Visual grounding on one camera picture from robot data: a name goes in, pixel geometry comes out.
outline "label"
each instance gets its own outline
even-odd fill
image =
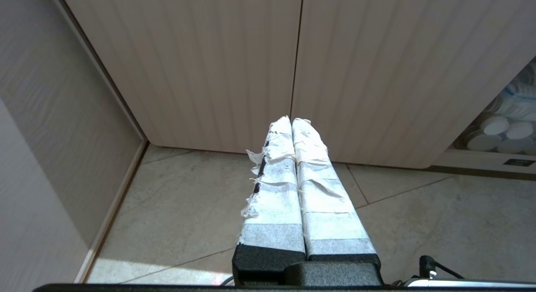
[[[515,166],[531,166],[534,162],[534,160],[525,160],[525,159],[508,159],[504,165],[515,165]]]

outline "baseboard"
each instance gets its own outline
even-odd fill
[[[88,254],[86,255],[86,258],[84,259],[84,263],[82,263],[82,267],[78,271],[78,275],[76,276],[75,282],[74,282],[75,284],[80,284],[85,281],[86,276],[88,275],[88,272],[90,271],[90,268],[92,266],[93,260],[95,259],[96,255],[99,252],[100,245],[104,241],[106,233],[108,232],[108,229],[113,222],[113,219],[115,217],[115,212],[119,209],[123,195],[126,193],[128,186],[130,185],[132,176],[134,175],[135,170],[138,168],[139,163],[141,162],[141,158],[145,151],[146,145],[147,145],[146,140],[140,141],[138,149],[136,150],[136,153],[134,155],[134,158],[132,159],[132,162],[130,163],[129,168],[126,171],[125,176],[123,177],[123,181],[121,181],[121,185],[119,186],[119,189],[117,190],[117,193],[115,194],[115,197],[113,197],[113,201],[111,201],[110,208],[108,209],[108,212],[106,213],[106,217],[104,221],[102,222],[99,232],[97,233],[91,245],[91,248],[88,251]]]

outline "wooden wall panel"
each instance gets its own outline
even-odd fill
[[[52,0],[0,18],[0,291],[27,292],[75,280],[144,141]]]
[[[536,54],[535,5],[303,0],[292,116],[334,161],[430,166]]]
[[[290,113],[301,0],[66,0],[151,143],[259,149]]]

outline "tile floor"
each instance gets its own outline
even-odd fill
[[[246,155],[151,145],[88,282],[220,284],[231,275],[252,166]],[[335,170],[385,282],[417,273],[423,254],[467,278],[536,281],[536,182],[345,164]]]

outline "wooden cabinet door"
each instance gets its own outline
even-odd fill
[[[425,168],[536,54],[536,0],[303,0],[292,116],[339,162]]]
[[[291,109],[301,0],[66,0],[151,143],[258,150]]]

